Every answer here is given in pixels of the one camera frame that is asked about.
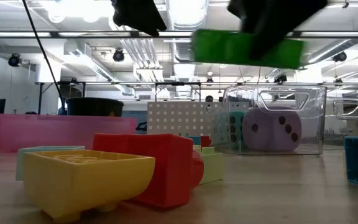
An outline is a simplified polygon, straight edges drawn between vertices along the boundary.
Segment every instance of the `black bucket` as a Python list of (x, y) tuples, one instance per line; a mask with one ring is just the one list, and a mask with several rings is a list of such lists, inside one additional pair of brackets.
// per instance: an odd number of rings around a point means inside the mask
[(124, 103), (118, 100), (105, 98), (77, 97), (69, 98), (67, 115), (80, 116), (122, 116)]

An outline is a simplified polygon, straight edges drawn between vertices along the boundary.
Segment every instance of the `purple die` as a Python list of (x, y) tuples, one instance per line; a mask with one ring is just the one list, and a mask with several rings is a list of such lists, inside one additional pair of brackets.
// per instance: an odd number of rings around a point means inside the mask
[(291, 108), (251, 108), (242, 121), (244, 143), (250, 150), (293, 151), (302, 137), (302, 123)]

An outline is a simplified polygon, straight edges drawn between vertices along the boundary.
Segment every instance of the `green block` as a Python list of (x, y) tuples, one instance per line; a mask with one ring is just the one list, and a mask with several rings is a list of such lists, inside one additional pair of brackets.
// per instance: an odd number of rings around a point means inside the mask
[(23, 181), (23, 159), (26, 152), (61, 151), (85, 149), (84, 146), (38, 146), (19, 149), (16, 158), (16, 180)]
[(223, 154), (215, 153), (201, 157), (204, 162), (204, 175), (200, 184), (223, 180)]
[(203, 155), (209, 155), (215, 153), (215, 147), (203, 147), (202, 154)]
[(193, 60), (203, 63), (254, 65), (275, 68), (298, 69), (304, 42), (285, 39), (261, 60), (250, 60), (252, 34), (225, 30), (197, 30), (191, 42)]

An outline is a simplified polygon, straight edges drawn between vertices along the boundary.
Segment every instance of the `black cable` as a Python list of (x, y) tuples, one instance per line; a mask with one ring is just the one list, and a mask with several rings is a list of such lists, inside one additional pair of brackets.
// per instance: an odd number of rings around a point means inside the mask
[(50, 62), (49, 62), (47, 53), (45, 52), (45, 49), (44, 49), (44, 47), (42, 46), (40, 37), (38, 36), (37, 30), (35, 29), (34, 22), (33, 22), (32, 18), (31, 18), (31, 14), (30, 14), (29, 8), (27, 7), (27, 3), (25, 2), (25, 0), (22, 0), (22, 2), (23, 2), (23, 6), (24, 6), (24, 9), (25, 9), (25, 12), (27, 13), (27, 16), (29, 17), (29, 21), (30, 21), (30, 24), (31, 24), (32, 31), (34, 32), (35, 38), (37, 39), (37, 42), (38, 42), (38, 44), (39, 44), (39, 46), (40, 46), (40, 48), (41, 48), (42, 54), (44, 55), (44, 58), (45, 58), (45, 61), (46, 61), (47, 64), (48, 64), (48, 68), (49, 68), (50, 74), (52, 75), (52, 78), (53, 78), (53, 83), (54, 83), (55, 86), (56, 86), (57, 92), (58, 92), (58, 94), (59, 94), (60, 101), (62, 102), (63, 114), (66, 114), (65, 101), (64, 101), (64, 99), (63, 99), (63, 97), (62, 97), (62, 93), (60, 92), (59, 85), (58, 85), (57, 82), (56, 82), (55, 75), (53, 74), (52, 66), (50, 66)]

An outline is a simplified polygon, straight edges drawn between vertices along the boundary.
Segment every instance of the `person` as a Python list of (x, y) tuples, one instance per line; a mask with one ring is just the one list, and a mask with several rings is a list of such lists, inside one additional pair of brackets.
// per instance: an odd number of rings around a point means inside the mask
[(213, 102), (213, 101), (214, 101), (214, 98), (211, 95), (209, 95), (205, 98), (205, 102)]

